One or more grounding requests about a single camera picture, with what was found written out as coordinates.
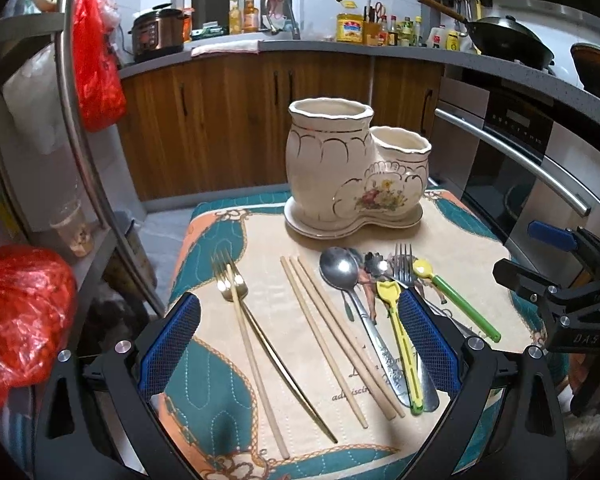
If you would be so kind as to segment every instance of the oven handle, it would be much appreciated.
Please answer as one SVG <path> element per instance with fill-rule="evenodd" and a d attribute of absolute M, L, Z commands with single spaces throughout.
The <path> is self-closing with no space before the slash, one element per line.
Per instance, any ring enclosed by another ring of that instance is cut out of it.
<path fill-rule="evenodd" d="M 440 108 L 436 108 L 435 113 L 440 119 L 444 119 L 454 126 L 457 126 L 458 128 L 469 132 L 473 136 L 478 137 L 478 139 L 483 140 L 488 145 L 493 146 L 500 153 L 507 155 L 511 160 L 517 162 L 520 166 L 537 177 L 538 180 L 554 190 L 554 192 L 557 193 L 567 204 L 569 204 L 571 208 L 582 218 L 586 218 L 591 212 L 590 206 L 585 204 L 580 197 L 564 187 L 562 183 L 553 177 L 553 175 L 547 173 L 543 168 L 538 166 L 532 160 L 526 158 L 526 156 L 522 155 L 520 152 L 517 152 L 505 142 L 502 142 L 500 139 L 488 134 L 476 126 L 473 126 L 471 123 L 465 121 L 462 117 L 445 112 Z"/>

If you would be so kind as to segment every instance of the wooden cabinet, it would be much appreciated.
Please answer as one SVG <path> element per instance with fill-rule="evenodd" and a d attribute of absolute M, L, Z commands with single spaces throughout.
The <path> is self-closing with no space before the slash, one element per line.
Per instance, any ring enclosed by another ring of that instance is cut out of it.
<path fill-rule="evenodd" d="M 290 102 L 368 102 L 370 58 L 320 52 L 217 56 L 122 81 L 118 123 L 141 200 L 286 182 Z"/>
<path fill-rule="evenodd" d="M 428 61 L 376 58 L 372 124 L 399 126 L 428 136 L 443 70 L 443 65 Z"/>

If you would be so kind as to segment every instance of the yellow bucket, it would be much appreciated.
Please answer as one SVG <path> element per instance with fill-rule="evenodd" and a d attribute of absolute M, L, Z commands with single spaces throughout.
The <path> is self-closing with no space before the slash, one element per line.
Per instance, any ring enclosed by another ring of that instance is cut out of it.
<path fill-rule="evenodd" d="M 364 19 L 361 14 L 338 14 L 336 40 L 347 41 L 349 43 L 362 43 L 363 22 Z"/>

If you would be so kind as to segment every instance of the oven glass door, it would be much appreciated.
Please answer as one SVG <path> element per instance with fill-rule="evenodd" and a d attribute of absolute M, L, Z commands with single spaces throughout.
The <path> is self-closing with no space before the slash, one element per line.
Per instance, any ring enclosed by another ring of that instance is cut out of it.
<path fill-rule="evenodd" d="M 535 182 L 529 171 L 480 141 L 461 200 L 505 243 Z"/>

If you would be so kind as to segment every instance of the blue gripper pad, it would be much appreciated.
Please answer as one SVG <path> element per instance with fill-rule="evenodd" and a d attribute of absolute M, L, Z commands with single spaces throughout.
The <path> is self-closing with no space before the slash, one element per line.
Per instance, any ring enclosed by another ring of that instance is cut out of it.
<path fill-rule="evenodd" d="M 398 316 L 436 389 L 453 398 L 461 387 L 458 358 L 409 289 L 398 298 Z"/>
<path fill-rule="evenodd" d="M 526 228 L 526 234 L 535 240 L 551 245 L 566 253 L 578 248 L 576 239 L 570 232 L 567 232 L 564 229 L 558 229 L 557 227 L 545 224 L 538 220 L 529 222 L 529 226 Z"/>
<path fill-rule="evenodd" d="M 147 402 L 164 391 L 200 324 L 200 314 L 198 298 L 188 295 L 142 359 L 138 390 Z"/>

